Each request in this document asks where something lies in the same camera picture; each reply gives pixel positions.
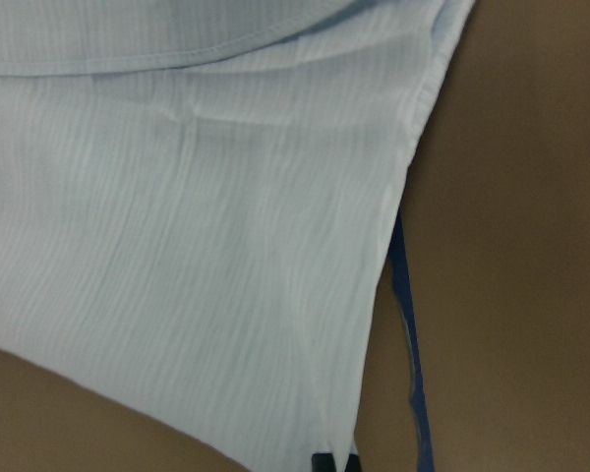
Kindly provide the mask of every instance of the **white cloth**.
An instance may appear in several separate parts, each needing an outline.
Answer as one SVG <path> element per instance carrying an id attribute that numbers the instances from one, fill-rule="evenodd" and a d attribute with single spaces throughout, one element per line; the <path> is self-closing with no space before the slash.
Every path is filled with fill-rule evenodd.
<path id="1" fill-rule="evenodd" d="M 164 8 L 210 2 L 188 36 Z M 0 0 L 3 37 L 29 25 L 0 42 L 0 348 L 250 470 L 343 470 L 407 167 L 472 1 L 245 1 L 278 13 L 213 36 L 250 13 L 210 2 L 25 19 Z M 160 62 L 252 33 L 265 47 Z"/>

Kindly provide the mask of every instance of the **dark blue fabric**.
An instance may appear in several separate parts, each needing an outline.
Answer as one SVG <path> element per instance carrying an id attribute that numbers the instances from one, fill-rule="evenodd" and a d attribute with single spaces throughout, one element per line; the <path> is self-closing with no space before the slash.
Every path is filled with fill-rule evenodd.
<path id="1" fill-rule="evenodd" d="M 409 402 L 413 407 L 418 435 L 419 453 L 417 470 L 418 472 L 435 472 L 431 430 L 424 394 L 424 379 L 422 377 L 422 365 L 420 363 L 420 348 L 417 340 L 417 326 L 415 323 L 415 313 L 413 312 L 413 297 L 411 295 L 409 267 L 406 260 L 404 231 L 402 229 L 400 212 L 398 212 L 395 220 L 388 257 L 393 267 L 393 291 L 402 307 L 406 337 L 411 354 L 413 385 Z"/>

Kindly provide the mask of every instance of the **light blue fabric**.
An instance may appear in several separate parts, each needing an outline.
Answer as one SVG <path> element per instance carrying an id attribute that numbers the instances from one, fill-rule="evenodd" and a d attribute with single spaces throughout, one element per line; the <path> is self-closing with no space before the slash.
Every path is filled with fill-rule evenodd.
<path id="1" fill-rule="evenodd" d="M 162 2 L 105 4 L 147 19 Z M 0 348 L 250 470 L 309 470 L 319 451 L 343 470 L 406 170 L 471 4 L 361 1 L 140 71 L 107 54 L 131 41 L 82 35 L 98 16 L 69 17 L 73 49 L 0 44 Z M 23 20 L 0 5 L 0 25 Z M 179 48 L 167 21 L 132 53 Z"/>

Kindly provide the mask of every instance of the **brown background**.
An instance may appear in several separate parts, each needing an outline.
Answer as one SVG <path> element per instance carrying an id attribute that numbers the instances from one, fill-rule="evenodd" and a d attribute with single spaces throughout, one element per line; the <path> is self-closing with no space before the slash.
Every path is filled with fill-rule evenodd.
<path id="1" fill-rule="evenodd" d="M 590 471 L 590 0 L 477 3 L 402 208 L 439 472 Z M 415 470 L 397 310 L 386 267 L 365 472 Z M 243 469 L 0 352 L 0 472 L 196 470 Z"/>

